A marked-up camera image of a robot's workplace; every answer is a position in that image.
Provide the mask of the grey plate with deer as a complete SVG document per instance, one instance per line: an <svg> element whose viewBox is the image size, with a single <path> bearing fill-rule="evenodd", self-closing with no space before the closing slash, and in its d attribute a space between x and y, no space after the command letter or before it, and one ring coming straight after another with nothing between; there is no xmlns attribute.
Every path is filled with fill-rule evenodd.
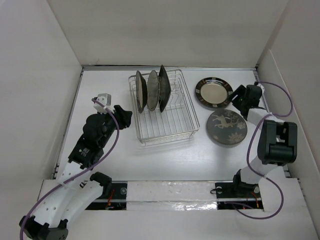
<svg viewBox="0 0 320 240"><path fill-rule="evenodd" d="M248 127L245 119L229 109L214 111L207 119L208 136L222 145L237 145L247 136Z"/></svg>

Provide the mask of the black rimmed checkered plate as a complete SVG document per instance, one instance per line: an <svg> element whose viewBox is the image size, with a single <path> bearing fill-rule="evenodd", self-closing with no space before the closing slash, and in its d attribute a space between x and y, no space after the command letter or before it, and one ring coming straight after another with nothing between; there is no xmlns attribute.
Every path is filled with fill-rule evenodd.
<svg viewBox="0 0 320 240"><path fill-rule="evenodd" d="M231 85L218 77L206 77L195 86L197 100L206 108L225 108L230 104L228 97L234 92Z"/></svg>

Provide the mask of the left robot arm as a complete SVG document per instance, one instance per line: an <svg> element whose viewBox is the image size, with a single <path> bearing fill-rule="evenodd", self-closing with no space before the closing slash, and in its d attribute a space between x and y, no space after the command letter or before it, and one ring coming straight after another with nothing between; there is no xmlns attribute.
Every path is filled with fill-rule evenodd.
<svg viewBox="0 0 320 240"><path fill-rule="evenodd" d="M112 134L118 138L131 125L133 113L120 105L113 110L101 103L94 107L97 112L87 117L57 185L20 220L20 239L65 240L79 215L97 198L111 194L112 178L92 170L110 154L104 148Z"/></svg>

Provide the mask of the black square floral plate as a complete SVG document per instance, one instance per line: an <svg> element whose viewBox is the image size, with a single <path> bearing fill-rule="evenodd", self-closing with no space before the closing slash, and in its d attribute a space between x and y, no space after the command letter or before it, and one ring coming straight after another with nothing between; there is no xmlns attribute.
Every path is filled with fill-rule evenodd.
<svg viewBox="0 0 320 240"><path fill-rule="evenodd" d="M159 102L160 112L162 113L165 110L171 95L170 80L169 80L167 71L163 65L161 65L160 67L158 80L159 80L158 102Z"/></svg>

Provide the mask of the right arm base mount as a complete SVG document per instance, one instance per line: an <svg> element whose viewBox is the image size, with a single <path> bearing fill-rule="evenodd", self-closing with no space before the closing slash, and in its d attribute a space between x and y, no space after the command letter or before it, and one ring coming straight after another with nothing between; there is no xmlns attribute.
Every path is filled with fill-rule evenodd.
<svg viewBox="0 0 320 240"><path fill-rule="evenodd" d="M256 183L242 180L241 170L233 176L232 181L218 181L214 184L210 194L216 195L218 209L263 209L260 187Z"/></svg>

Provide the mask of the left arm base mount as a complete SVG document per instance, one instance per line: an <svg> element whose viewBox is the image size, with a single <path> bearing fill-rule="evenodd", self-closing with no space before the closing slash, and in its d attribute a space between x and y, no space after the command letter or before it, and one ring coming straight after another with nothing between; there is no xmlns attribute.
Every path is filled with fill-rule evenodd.
<svg viewBox="0 0 320 240"><path fill-rule="evenodd" d="M96 172L90 180L97 181L103 187L102 195L87 208L88 211L121 211L127 209L127 181L113 181L111 177Z"/></svg>

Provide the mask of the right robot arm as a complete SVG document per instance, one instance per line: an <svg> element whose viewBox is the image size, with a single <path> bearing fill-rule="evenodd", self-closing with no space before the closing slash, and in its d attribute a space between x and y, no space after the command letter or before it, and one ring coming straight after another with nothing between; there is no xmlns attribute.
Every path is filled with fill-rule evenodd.
<svg viewBox="0 0 320 240"><path fill-rule="evenodd" d="M255 82L240 85L229 97L241 116L255 125L246 153L247 166L233 176L231 191L237 197L253 191L277 167L293 163L298 151L298 127L260 107L263 87Z"/></svg>

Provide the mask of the beige plate with brown rim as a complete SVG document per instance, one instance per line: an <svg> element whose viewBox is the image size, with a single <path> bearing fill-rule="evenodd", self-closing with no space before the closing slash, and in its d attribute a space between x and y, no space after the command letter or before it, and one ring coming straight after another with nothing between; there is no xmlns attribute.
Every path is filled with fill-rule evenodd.
<svg viewBox="0 0 320 240"><path fill-rule="evenodd" d="M144 111L148 101L147 83L140 71L136 71L136 103L138 112L141 114Z"/></svg>

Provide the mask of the cream plate with tree drawing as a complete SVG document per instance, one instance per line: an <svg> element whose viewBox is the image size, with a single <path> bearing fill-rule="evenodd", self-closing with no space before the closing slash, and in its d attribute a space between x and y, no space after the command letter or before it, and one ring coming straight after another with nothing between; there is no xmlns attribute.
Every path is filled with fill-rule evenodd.
<svg viewBox="0 0 320 240"><path fill-rule="evenodd" d="M159 99L159 78L155 70L152 70L147 80L147 106L150 111L154 111Z"/></svg>

